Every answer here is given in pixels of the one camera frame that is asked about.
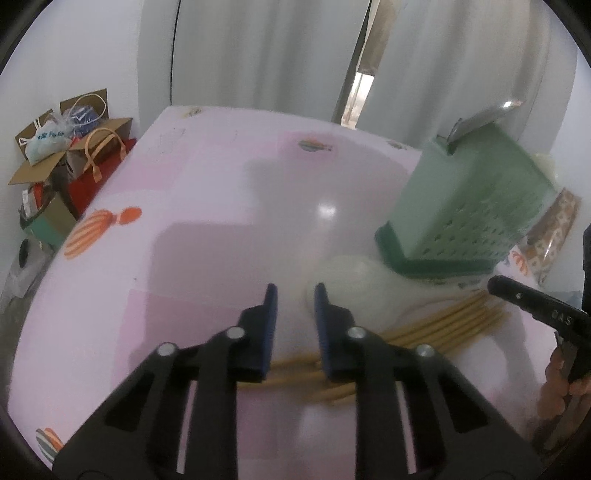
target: black tool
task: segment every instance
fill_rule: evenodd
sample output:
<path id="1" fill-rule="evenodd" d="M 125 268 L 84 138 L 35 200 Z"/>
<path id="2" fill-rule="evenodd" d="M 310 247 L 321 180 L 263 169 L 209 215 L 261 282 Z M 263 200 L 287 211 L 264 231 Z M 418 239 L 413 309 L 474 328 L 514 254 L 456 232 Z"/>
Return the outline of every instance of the black tool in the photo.
<path id="1" fill-rule="evenodd" d="M 583 270 L 582 310 L 502 275 L 492 277 L 488 282 L 488 291 L 492 295 L 517 305 L 521 310 L 531 313 L 535 320 L 556 330 L 558 345 L 564 357 L 561 374 L 569 383 L 591 372 L 591 317 L 588 315 L 591 309 L 591 226 L 583 235 Z M 532 445 L 544 458 L 550 458 L 560 450 L 572 434 L 572 421 L 580 398 L 568 395 L 564 401 L 564 414 L 547 422 L 534 435 Z"/>
<path id="2" fill-rule="evenodd" d="M 323 284 L 314 306 L 326 376 L 356 382 L 356 480 L 531 480 L 541 473 L 532 447 L 431 346 L 409 351 L 387 344 L 330 304 Z M 411 452 L 396 382 L 404 386 Z"/>
<path id="3" fill-rule="evenodd" d="M 207 343 L 160 345 L 57 455 L 60 480 L 236 480 L 236 382 L 269 369 L 277 288 Z M 198 380 L 184 474 L 178 446 L 190 382 Z"/>

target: white wall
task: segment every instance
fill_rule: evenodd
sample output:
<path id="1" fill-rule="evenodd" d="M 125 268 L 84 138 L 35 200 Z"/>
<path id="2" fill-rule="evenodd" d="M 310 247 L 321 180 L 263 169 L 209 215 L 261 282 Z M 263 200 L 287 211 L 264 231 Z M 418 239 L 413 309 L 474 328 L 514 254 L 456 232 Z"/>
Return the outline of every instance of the white wall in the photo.
<path id="1" fill-rule="evenodd" d="M 144 0 L 54 0 L 35 20 L 0 75 L 0 288 L 22 233 L 19 186 L 7 186 L 22 161 L 14 135 L 59 101 L 106 87 L 112 117 L 138 108 L 138 39 Z"/>
<path id="2" fill-rule="evenodd" d="M 583 231 L 591 223 L 591 68 L 579 52 L 573 93 L 550 154 L 556 161 L 560 183 L 582 197 L 577 219 L 552 267 L 548 291 L 583 288 Z"/>

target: white curtain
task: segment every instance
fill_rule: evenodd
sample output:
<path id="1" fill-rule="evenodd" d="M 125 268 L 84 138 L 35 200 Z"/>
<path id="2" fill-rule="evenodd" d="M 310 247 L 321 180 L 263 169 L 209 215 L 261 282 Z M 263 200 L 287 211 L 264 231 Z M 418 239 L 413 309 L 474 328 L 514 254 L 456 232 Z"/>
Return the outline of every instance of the white curtain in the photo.
<path id="1" fill-rule="evenodd" d="M 526 104 L 504 121 L 518 140 L 547 67 L 552 15 L 542 0 L 405 1 L 357 128 L 421 147 L 459 118 L 518 98 Z M 554 82 L 561 104 L 552 112 L 560 118 L 575 64 L 562 66 L 564 78 Z"/>
<path id="2" fill-rule="evenodd" d="M 173 105 L 330 120 L 369 0 L 182 0 Z"/>

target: pink tablecloth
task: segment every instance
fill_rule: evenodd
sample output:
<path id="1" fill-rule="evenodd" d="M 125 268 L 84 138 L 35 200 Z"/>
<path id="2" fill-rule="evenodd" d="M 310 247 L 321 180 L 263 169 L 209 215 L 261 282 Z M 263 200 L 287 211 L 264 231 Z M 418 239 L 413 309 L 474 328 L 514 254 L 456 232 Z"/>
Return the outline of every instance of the pink tablecloth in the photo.
<path id="1" fill-rule="evenodd" d="M 419 157 L 278 113 L 166 109 L 33 302 L 9 399 L 26 440 L 40 456 L 37 429 L 67 441 L 160 342 L 202 342 L 260 303 L 268 282 L 279 288 L 275 357 L 317 349 L 304 299 L 311 273 L 335 255 L 379 258 L 374 232 Z M 509 260 L 501 268 L 521 275 Z M 523 429 L 553 345 L 550 329 L 516 315 L 457 364 Z M 243 480 L 353 478 L 352 407 L 241 393 L 238 424 Z"/>

